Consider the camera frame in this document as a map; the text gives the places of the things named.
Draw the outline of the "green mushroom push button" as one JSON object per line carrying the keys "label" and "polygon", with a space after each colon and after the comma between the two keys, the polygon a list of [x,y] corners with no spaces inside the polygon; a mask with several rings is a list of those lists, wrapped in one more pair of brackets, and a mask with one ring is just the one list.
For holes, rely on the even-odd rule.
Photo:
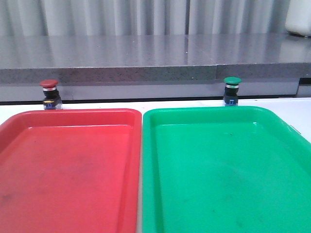
{"label": "green mushroom push button", "polygon": [[238,77],[226,77],[225,82],[225,92],[224,92],[224,106],[237,106],[238,105],[238,90],[239,84],[241,83],[241,78]]}

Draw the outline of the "red mushroom push button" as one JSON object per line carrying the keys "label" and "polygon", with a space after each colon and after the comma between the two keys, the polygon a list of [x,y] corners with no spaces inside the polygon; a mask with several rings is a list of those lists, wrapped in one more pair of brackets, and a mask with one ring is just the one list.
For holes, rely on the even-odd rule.
{"label": "red mushroom push button", "polygon": [[58,81],[55,79],[43,80],[39,83],[43,88],[45,98],[43,105],[45,110],[60,110],[62,109],[62,100],[57,89]]}

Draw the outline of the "grey stone counter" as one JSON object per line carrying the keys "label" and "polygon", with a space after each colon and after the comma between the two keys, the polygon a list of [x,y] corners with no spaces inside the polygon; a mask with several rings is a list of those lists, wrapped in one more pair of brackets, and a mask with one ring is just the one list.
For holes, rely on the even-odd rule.
{"label": "grey stone counter", "polygon": [[239,77],[241,97],[309,97],[311,41],[287,33],[3,36],[0,101],[215,99]]}

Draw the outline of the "green plastic tray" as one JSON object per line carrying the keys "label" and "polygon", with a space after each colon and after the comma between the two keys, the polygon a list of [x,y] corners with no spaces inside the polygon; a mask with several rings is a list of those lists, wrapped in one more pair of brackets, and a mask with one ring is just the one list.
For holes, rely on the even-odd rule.
{"label": "green plastic tray", "polygon": [[308,233],[311,145],[260,107],[143,116],[145,233]]}

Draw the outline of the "red plastic tray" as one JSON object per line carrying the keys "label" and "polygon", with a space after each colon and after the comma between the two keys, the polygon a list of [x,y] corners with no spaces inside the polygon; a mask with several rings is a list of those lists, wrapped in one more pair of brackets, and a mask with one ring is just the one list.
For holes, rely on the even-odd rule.
{"label": "red plastic tray", "polygon": [[133,233],[141,113],[29,111],[0,126],[3,233]]}

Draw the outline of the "white appliance on counter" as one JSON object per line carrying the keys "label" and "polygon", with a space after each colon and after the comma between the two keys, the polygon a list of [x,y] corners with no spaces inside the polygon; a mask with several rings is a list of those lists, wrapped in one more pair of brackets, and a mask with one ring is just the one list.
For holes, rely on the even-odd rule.
{"label": "white appliance on counter", "polygon": [[285,28],[289,33],[311,36],[311,0],[290,0]]}

